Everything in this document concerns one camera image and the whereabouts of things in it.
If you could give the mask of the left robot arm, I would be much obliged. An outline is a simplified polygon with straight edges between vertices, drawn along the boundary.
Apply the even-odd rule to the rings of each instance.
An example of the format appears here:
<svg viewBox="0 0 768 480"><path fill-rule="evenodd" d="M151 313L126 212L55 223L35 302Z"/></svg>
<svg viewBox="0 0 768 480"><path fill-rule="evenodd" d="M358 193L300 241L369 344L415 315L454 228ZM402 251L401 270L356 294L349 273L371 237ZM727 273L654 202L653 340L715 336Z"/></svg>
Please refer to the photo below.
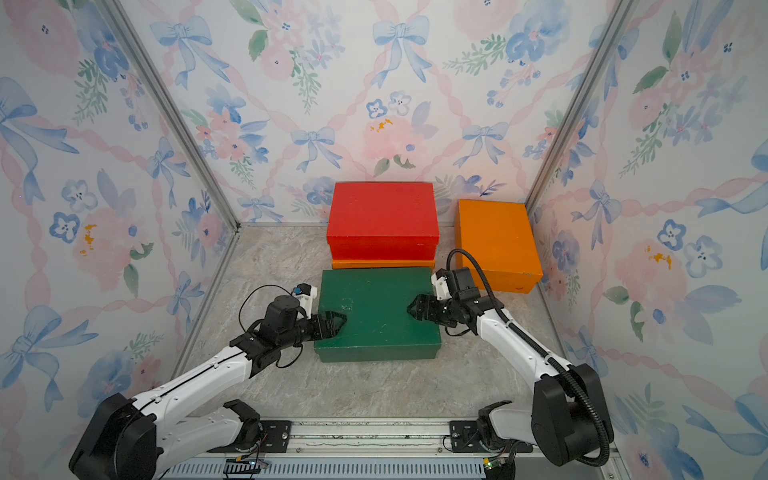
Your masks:
<svg viewBox="0 0 768 480"><path fill-rule="evenodd" d="M202 364L131 398L117 393L103 400L69 460L70 471L79 479L157 479L210 450L259 449L268 435L246 402L230 400L200 417L192 413L277 364L284 350L338 335L346 315L313 313L312 304L310 295L280 295L263 318Z"/></svg>

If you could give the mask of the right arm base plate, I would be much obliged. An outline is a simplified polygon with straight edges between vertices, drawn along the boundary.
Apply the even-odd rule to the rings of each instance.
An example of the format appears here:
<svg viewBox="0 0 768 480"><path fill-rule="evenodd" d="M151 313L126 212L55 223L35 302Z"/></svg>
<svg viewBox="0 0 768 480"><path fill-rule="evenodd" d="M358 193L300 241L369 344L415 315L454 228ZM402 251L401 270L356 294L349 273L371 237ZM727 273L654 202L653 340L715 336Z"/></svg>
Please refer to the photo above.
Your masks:
<svg viewBox="0 0 768 480"><path fill-rule="evenodd" d="M491 456L532 453L531 444L501 439L484 420L452 420L448 422L449 449L453 453L483 453Z"/></svg>

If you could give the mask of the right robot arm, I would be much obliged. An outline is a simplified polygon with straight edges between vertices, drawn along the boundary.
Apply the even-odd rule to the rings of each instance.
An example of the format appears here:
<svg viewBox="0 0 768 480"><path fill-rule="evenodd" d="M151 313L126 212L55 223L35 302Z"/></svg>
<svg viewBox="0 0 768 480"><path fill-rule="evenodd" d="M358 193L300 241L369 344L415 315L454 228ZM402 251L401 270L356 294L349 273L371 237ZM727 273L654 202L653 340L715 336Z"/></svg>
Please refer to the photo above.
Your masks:
<svg viewBox="0 0 768 480"><path fill-rule="evenodd" d="M445 328L464 325L494 347L527 381L526 405L500 401L478 412L476 442L496 453L535 446L556 466L602 467L614 430L596 370L555 354L513 319L493 293L482 293L466 268L440 269L433 291L417 295L408 314Z"/></svg>

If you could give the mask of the red shoebox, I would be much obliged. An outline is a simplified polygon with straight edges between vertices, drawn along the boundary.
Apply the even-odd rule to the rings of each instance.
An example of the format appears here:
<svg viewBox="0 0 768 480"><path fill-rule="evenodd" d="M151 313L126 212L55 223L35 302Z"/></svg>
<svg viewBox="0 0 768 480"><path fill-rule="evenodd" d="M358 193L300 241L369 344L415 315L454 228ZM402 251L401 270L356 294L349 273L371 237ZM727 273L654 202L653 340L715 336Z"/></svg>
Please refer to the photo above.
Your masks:
<svg viewBox="0 0 768 480"><path fill-rule="evenodd" d="M326 239L335 260L432 261L440 239L433 185L336 184Z"/></svg>

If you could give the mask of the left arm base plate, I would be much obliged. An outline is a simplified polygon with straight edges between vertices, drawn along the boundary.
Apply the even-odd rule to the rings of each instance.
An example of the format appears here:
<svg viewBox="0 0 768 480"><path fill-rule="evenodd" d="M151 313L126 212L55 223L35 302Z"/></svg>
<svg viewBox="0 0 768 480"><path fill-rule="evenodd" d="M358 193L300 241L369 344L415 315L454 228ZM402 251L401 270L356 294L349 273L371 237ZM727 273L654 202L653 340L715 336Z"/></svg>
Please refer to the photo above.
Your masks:
<svg viewBox="0 0 768 480"><path fill-rule="evenodd" d="M285 453L291 428L289 420L249 421L232 443L210 449L209 453Z"/></svg>

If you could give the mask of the green shoebox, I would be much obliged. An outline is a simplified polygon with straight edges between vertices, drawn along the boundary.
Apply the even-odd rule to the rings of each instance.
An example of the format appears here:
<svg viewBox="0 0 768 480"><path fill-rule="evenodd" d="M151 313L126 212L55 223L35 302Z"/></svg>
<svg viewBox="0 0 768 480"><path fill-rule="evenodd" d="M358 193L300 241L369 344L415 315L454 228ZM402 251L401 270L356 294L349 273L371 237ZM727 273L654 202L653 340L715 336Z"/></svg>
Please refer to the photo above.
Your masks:
<svg viewBox="0 0 768 480"><path fill-rule="evenodd" d="M439 327L407 312L418 295L433 293L431 275L427 267L324 271L318 311L342 313L347 322L335 337L314 343L320 361L434 359Z"/></svg>

